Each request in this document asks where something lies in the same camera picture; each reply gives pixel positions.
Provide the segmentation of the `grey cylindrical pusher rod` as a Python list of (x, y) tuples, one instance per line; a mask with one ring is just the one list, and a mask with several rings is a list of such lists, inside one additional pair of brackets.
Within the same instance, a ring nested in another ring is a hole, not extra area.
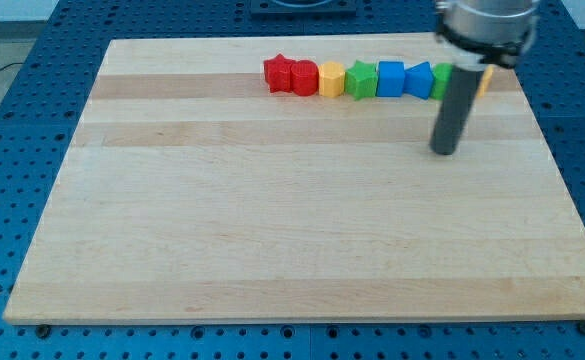
[(452, 66), (448, 85), (429, 141), (438, 155), (452, 155), (458, 147), (472, 109), (482, 71)]

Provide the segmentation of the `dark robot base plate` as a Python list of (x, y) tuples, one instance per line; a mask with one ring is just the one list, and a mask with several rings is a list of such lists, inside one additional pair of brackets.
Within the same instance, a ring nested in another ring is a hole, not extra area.
[(354, 15), (358, 0), (249, 0), (252, 17), (274, 15)]

